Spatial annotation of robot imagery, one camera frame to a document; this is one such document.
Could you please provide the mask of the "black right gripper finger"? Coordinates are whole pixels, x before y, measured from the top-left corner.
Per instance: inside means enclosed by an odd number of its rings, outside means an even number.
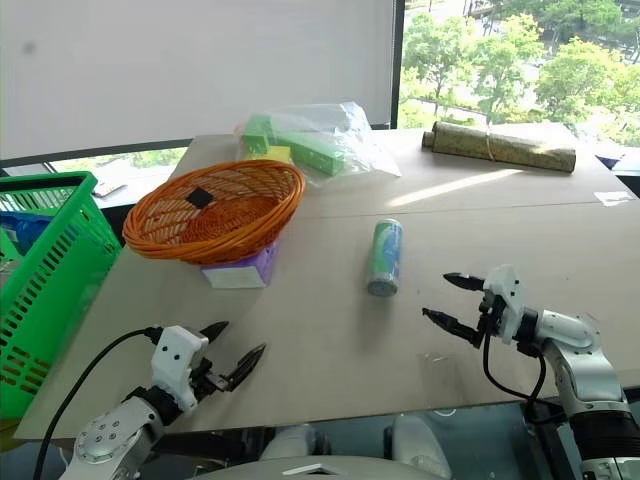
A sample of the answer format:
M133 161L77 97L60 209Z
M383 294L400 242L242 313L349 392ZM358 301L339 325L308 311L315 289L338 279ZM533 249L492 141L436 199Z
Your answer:
M443 278L452 285L468 291L483 291L484 282L483 278L479 278L470 274L461 272L449 272L443 274Z
M481 333L460 323L455 317L444 312L423 307L422 315L428 317L435 325L451 335L459 337L474 347L481 345Z

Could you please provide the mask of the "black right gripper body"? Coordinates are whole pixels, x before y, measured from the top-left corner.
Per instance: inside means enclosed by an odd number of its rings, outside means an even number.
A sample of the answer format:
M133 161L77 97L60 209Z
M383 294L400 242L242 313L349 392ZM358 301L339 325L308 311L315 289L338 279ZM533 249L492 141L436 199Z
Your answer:
M479 320L474 337L474 346L480 346L484 339L497 335L500 312L495 313L494 308L498 306L496 296L485 292L479 304Z

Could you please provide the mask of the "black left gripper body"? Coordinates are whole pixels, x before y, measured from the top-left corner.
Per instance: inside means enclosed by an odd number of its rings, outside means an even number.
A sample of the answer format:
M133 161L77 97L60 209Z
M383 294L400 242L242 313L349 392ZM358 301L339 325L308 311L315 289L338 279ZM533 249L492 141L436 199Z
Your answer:
M216 392L230 390L228 379L224 375L216 374L212 367L213 363L203 357L189 375L189 385L196 400L203 400Z

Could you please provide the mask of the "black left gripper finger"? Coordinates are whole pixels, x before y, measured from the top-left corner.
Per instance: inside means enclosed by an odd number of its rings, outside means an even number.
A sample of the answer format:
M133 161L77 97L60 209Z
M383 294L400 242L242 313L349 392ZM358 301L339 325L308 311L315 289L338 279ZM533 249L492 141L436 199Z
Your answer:
M252 373L265 349L266 344L262 343L251 349L237 362L236 368L226 377L229 392L234 391Z
M228 325L229 323L227 321L215 322L201 329L200 334L206 337L210 343L213 343Z

